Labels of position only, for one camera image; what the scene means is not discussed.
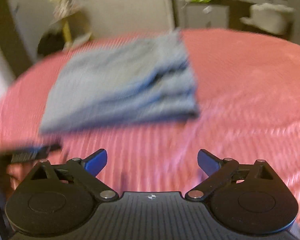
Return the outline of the grey sweatpants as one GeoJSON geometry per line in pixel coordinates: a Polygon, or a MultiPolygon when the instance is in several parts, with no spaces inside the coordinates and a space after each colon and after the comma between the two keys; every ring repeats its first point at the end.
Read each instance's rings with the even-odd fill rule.
{"type": "Polygon", "coordinates": [[[74,55],[47,97],[42,133],[198,116],[197,83],[180,31],[74,55]]]}

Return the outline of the pink ribbed bed blanket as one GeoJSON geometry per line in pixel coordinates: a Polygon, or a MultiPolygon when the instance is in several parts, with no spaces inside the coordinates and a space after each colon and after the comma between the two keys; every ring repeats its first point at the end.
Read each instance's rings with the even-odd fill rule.
{"type": "Polygon", "coordinates": [[[266,160],[299,203],[300,46],[225,29],[182,32],[198,88],[200,116],[187,122],[103,127],[40,135],[47,95],[74,51],[51,55],[0,98],[0,150],[60,142],[53,164],[99,148],[108,163],[99,180],[116,191],[187,192],[203,179],[197,153],[243,164],[266,160]]]}

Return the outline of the white tiered side table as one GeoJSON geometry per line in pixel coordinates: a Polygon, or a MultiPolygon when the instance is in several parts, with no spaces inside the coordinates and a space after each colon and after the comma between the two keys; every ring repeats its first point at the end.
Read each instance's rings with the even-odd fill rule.
{"type": "Polygon", "coordinates": [[[40,38],[38,57],[71,50],[93,39],[93,32],[80,0],[49,1],[54,6],[53,20],[40,38]]]}

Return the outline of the grey drawer cabinet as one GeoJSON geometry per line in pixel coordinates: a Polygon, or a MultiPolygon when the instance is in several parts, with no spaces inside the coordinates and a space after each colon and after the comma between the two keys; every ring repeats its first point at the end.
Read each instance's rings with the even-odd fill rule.
{"type": "Polygon", "coordinates": [[[184,3],[179,10],[179,26],[183,29],[229,27],[229,7],[205,3],[184,3]]]}

